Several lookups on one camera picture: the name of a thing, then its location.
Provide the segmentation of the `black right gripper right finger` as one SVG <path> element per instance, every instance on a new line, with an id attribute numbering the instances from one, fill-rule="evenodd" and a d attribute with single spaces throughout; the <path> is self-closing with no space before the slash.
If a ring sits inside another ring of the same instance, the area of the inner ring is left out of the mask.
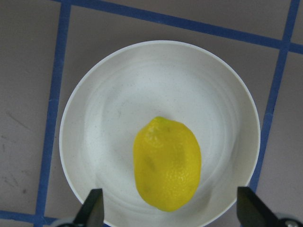
<path id="1" fill-rule="evenodd" d="M 237 218 L 242 227 L 283 227 L 284 221 L 249 188 L 237 189 Z"/>

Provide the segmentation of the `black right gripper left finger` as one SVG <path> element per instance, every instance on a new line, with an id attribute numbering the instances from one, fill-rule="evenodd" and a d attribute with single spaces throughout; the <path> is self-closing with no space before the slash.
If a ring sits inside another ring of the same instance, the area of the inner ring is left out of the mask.
<path id="1" fill-rule="evenodd" d="M 102 227 L 104 224 L 102 189 L 92 189 L 73 220 L 75 227 Z"/>

